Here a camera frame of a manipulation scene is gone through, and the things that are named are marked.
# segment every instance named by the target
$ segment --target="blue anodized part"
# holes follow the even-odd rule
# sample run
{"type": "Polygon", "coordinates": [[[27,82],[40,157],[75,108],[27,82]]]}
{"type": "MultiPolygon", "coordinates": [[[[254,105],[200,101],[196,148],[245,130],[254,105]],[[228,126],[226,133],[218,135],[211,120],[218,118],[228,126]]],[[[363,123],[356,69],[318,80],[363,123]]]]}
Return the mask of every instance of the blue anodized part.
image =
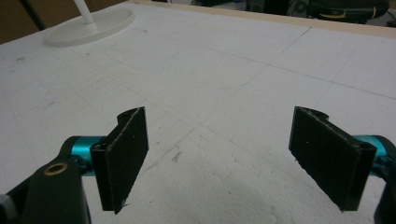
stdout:
{"type": "Polygon", "coordinates": [[[376,153],[375,153],[375,158],[384,157],[388,156],[387,151],[385,150],[384,145],[374,136],[372,135],[353,135],[354,138],[358,139],[359,141],[370,143],[374,147],[376,147],[376,153]]]}
{"type": "MultiPolygon", "coordinates": [[[[103,136],[81,136],[72,147],[72,155],[80,156],[89,167],[92,166],[92,158],[90,148],[98,143],[103,136]]],[[[85,176],[95,176],[95,172],[92,169],[85,176]]]]}

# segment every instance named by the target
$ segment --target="white stand pole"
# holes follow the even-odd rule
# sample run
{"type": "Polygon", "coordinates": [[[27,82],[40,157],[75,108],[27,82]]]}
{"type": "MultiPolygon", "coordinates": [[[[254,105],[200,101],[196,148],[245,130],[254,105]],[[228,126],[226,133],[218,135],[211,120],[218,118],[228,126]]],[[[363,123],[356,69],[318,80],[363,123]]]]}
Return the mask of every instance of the white stand pole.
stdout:
{"type": "Polygon", "coordinates": [[[79,13],[81,13],[82,18],[84,18],[84,21],[87,22],[87,24],[94,23],[91,12],[84,0],[75,0],[75,3],[78,7],[79,13]]]}

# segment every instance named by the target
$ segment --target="black rubber pad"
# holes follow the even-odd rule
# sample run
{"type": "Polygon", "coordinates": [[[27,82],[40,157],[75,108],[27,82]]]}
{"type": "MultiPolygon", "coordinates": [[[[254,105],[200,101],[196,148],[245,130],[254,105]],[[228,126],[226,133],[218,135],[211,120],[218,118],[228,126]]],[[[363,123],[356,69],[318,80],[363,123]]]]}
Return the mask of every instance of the black rubber pad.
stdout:
{"type": "Polygon", "coordinates": [[[341,211],[358,210],[375,147],[331,124],[326,114],[296,106],[289,149],[341,211]]]}
{"type": "Polygon", "coordinates": [[[116,214],[125,205],[149,150],[144,107],[126,111],[117,119],[119,125],[91,148],[103,210],[116,214]]]}

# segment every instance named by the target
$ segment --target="round white base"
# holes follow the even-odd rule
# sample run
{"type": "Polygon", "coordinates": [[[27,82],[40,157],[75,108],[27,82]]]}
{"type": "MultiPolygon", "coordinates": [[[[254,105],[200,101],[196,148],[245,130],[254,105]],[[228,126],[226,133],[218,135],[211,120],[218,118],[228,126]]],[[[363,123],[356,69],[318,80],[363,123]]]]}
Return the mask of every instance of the round white base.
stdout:
{"type": "Polygon", "coordinates": [[[97,11],[92,13],[94,23],[87,24],[82,17],[63,22],[45,36],[45,43],[53,47],[68,47],[89,43],[113,35],[134,21],[129,8],[97,11]]]}

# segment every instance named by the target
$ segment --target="table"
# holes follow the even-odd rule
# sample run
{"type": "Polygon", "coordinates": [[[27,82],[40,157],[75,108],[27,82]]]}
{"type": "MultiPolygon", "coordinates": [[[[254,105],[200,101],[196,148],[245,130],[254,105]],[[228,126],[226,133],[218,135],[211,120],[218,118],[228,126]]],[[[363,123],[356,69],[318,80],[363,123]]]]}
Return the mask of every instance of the table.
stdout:
{"type": "Polygon", "coordinates": [[[382,180],[369,177],[359,211],[343,214],[288,145],[296,105],[350,134],[396,142],[393,30],[144,1],[114,7],[136,19],[103,40],[56,49],[43,31],[0,46],[0,192],[67,137],[106,135],[119,113],[145,106],[150,150],[128,205],[101,211],[94,178],[83,178],[92,223],[373,223],[382,180]]]}

